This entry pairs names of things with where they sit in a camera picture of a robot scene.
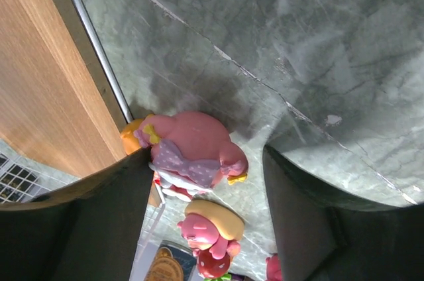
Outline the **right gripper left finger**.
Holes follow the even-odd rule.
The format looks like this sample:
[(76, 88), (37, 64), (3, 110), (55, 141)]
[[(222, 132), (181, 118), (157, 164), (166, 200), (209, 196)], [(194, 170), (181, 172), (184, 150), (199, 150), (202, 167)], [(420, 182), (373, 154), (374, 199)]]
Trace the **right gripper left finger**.
[(2, 280), (128, 280), (153, 173), (150, 151), (25, 203), (1, 206)]

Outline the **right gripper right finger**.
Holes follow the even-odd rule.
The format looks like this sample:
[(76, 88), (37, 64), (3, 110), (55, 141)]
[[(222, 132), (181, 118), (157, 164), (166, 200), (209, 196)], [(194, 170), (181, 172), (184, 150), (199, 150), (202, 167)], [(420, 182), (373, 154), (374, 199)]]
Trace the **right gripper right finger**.
[(423, 205), (340, 190), (276, 149), (262, 155), (284, 280), (422, 280)]

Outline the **pink pig purple bow toy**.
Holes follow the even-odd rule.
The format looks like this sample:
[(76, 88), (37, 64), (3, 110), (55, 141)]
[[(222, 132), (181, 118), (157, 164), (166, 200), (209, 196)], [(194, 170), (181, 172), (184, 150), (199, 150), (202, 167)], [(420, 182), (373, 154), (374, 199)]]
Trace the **pink pig purple bow toy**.
[(189, 202), (212, 192), (223, 179), (234, 184), (248, 176), (245, 153), (208, 114), (149, 115), (133, 135), (142, 148), (150, 149), (150, 168), (167, 196)]

